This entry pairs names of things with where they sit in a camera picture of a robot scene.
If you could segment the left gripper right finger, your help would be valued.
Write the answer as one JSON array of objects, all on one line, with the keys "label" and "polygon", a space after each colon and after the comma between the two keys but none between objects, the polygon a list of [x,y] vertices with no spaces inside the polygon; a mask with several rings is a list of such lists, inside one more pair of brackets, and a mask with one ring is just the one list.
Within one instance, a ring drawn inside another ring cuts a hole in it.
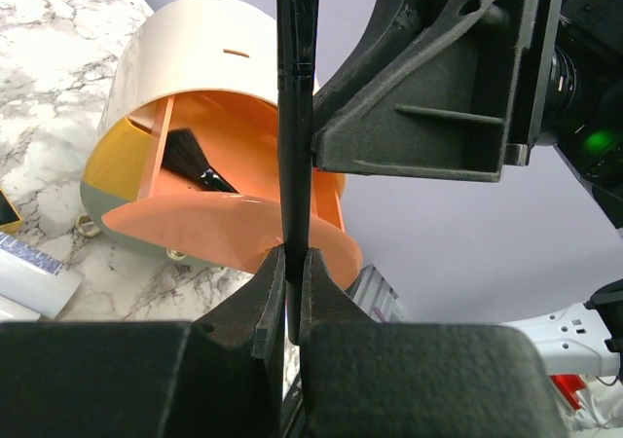
[{"label": "left gripper right finger", "polygon": [[563,437],[535,347],[497,325],[381,323],[305,262],[301,367],[312,437]]}]

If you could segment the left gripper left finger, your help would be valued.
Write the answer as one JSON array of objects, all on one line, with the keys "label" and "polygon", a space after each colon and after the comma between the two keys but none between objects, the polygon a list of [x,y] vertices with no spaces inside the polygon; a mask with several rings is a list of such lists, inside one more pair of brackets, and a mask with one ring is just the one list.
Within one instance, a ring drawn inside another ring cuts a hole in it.
[{"label": "left gripper left finger", "polygon": [[276,437],[282,397],[281,247],[193,321],[9,322],[5,437]]}]

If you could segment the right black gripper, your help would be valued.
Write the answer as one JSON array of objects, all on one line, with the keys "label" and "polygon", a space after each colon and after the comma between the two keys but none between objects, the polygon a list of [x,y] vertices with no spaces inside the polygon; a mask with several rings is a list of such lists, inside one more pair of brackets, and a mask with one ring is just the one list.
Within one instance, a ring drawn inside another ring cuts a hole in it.
[{"label": "right black gripper", "polygon": [[496,182],[525,165],[562,0],[376,0],[314,101],[324,171]]}]

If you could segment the black round makeup brush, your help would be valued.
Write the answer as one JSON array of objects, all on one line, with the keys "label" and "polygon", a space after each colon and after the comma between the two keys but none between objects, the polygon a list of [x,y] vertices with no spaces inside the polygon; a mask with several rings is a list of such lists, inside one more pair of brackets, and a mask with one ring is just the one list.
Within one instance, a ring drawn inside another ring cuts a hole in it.
[{"label": "black round makeup brush", "polygon": [[319,0],[276,0],[278,168],[285,249],[288,336],[300,343],[302,285],[309,250],[313,89]]}]

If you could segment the white round makeup organizer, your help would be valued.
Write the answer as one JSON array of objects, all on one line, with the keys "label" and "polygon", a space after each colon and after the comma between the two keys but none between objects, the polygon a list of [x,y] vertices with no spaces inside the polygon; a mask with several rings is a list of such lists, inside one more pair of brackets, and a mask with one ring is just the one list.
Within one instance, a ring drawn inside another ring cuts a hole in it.
[{"label": "white round makeup organizer", "polygon": [[255,273],[283,241],[275,20],[177,0],[118,61],[80,196],[107,236],[158,258]]}]

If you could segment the black fan makeup brush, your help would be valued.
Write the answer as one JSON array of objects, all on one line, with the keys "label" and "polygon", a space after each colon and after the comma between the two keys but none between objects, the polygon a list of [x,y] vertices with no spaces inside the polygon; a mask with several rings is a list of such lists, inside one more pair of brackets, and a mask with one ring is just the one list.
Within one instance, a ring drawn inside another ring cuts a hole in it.
[{"label": "black fan makeup brush", "polygon": [[210,164],[197,137],[189,128],[172,129],[167,133],[162,167],[190,180],[204,191],[238,193]]}]

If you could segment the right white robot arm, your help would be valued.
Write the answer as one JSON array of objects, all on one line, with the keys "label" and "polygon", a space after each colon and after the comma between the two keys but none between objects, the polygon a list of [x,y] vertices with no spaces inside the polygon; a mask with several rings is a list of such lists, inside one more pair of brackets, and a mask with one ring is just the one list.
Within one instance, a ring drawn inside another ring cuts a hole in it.
[{"label": "right white robot arm", "polygon": [[622,0],[377,0],[314,100],[324,171],[496,182],[553,146],[622,223]]}]

